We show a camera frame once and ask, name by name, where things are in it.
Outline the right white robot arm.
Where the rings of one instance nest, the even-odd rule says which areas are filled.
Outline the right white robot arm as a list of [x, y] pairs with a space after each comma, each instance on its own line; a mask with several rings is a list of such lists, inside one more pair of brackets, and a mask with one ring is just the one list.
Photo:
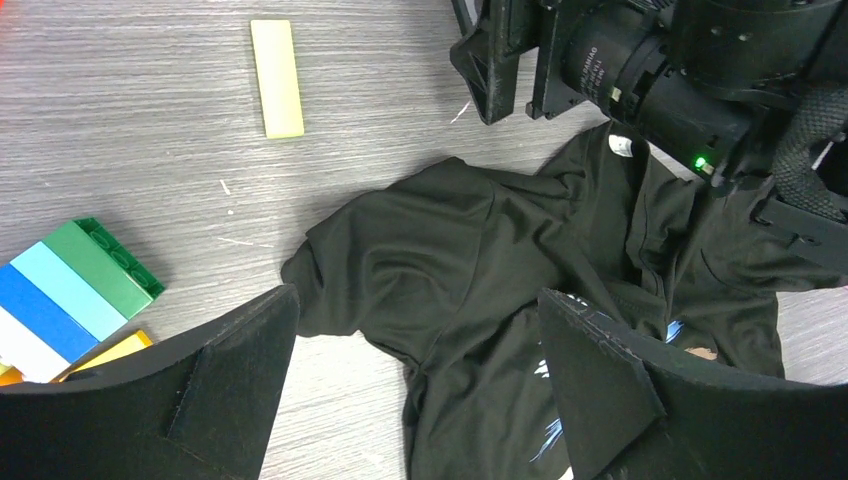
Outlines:
[[450, 60], [481, 120], [589, 102], [717, 196], [770, 185], [749, 219], [789, 251], [847, 269], [843, 1], [456, 1]]

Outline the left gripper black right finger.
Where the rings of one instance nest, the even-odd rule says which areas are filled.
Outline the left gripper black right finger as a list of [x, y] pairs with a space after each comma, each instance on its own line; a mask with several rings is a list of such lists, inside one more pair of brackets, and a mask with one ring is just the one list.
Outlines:
[[709, 361], [545, 290], [542, 346], [578, 479], [843, 479], [847, 388]]

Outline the black printed t-shirt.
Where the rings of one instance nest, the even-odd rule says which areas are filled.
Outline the black printed t-shirt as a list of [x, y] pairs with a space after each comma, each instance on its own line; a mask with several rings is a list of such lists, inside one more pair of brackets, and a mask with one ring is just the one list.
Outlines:
[[788, 381], [778, 294], [843, 287], [629, 132], [536, 174], [449, 158], [363, 194], [281, 270], [304, 337], [401, 361], [410, 479], [843, 479], [847, 389]]

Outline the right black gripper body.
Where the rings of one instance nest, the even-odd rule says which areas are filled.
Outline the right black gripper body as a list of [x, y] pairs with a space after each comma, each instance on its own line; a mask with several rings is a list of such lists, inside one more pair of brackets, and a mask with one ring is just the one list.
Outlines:
[[451, 1], [462, 38], [450, 61], [486, 125], [514, 112], [521, 56], [537, 51], [526, 114], [553, 119], [586, 100], [563, 80], [570, 36], [595, 1]]

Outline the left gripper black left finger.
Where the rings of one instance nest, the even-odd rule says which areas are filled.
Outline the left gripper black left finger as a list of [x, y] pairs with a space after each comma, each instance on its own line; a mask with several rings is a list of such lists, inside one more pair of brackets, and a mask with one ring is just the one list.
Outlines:
[[1, 391], [5, 479], [255, 479], [300, 302], [277, 286], [57, 384]]

